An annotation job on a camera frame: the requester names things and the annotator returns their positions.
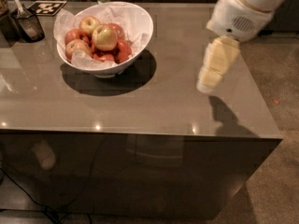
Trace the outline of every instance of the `brown floor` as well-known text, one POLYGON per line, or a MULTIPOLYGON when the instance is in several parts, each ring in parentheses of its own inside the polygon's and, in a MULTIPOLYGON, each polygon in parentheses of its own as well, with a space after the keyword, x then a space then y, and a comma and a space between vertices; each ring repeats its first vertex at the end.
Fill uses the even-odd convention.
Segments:
MULTIPOLYGON (((299 39, 258 37, 242 45, 242 55, 284 140, 246 185, 208 224, 281 224, 299 220, 299 39)), ((200 224, 199 220, 160 220, 92 216, 93 223, 200 224)), ((0 223, 50 223, 40 213, 0 213, 0 223)), ((85 215, 64 223, 90 223, 85 215)))

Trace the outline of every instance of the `black cord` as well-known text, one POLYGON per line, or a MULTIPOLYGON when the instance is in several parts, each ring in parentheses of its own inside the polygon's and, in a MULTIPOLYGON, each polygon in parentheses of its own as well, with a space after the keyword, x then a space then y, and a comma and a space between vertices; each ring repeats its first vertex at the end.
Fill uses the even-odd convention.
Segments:
POLYGON ((36 200, 33 199, 33 197, 23 188, 21 187, 3 168, 0 167, 0 171, 12 182, 14 183, 19 189, 21 189, 29 198, 30 200, 36 204, 36 205, 39 205, 41 207, 44 207, 45 210, 43 211, 43 214, 48 218, 50 219, 50 221, 53 223, 53 224, 62 224, 59 217, 58 217, 58 214, 54 211, 53 208, 51 208, 50 206, 48 205, 45 205, 45 204, 42 204, 42 203, 38 203, 36 200))

